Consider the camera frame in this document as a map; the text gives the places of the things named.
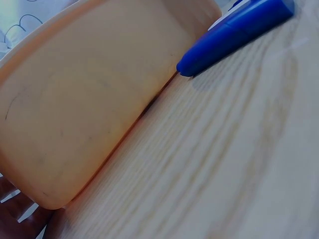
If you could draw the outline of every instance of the wood grain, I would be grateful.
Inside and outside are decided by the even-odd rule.
[[[211,0],[177,7],[79,1],[4,57],[2,174],[43,207],[70,202],[220,16]]]
[[[46,238],[319,238],[319,2],[177,76]]]

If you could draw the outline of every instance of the black line drawing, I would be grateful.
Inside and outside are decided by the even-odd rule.
[[[23,15],[23,16],[20,18],[19,24],[15,24],[15,25],[11,26],[11,27],[8,29],[8,31],[6,31],[6,33],[5,33],[5,35],[4,35],[4,43],[5,43],[6,35],[8,34],[8,32],[9,32],[13,27],[18,26],[18,27],[20,27],[23,31],[26,31],[26,30],[24,29],[24,27],[21,26],[21,21],[22,21],[22,19],[23,19],[25,16],[32,16],[33,18],[35,18],[35,19],[37,19],[39,22],[41,22],[41,24],[43,24],[43,22],[42,22],[39,18],[37,18],[36,16],[31,15],[31,14],[25,14],[25,15]]]

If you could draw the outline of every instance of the wooden table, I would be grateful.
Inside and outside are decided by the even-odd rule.
[[[319,1],[176,76],[46,238],[305,239],[319,224]]]

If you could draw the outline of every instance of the pen mark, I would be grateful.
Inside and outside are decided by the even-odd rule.
[[[10,102],[10,105],[9,105],[9,107],[8,107],[8,110],[6,111],[5,120],[6,120],[6,118],[8,117],[8,114],[9,114],[9,111],[10,111],[10,108],[11,108],[13,102],[16,100],[16,98],[18,98],[19,95],[20,95],[20,93],[17,94],[17,95],[12,99],[12,101]]]

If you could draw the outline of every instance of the blue marker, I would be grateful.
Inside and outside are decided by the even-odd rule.
[[[177,64],[195,76],[294,15],[294,0],[239,0],[217,20]]]

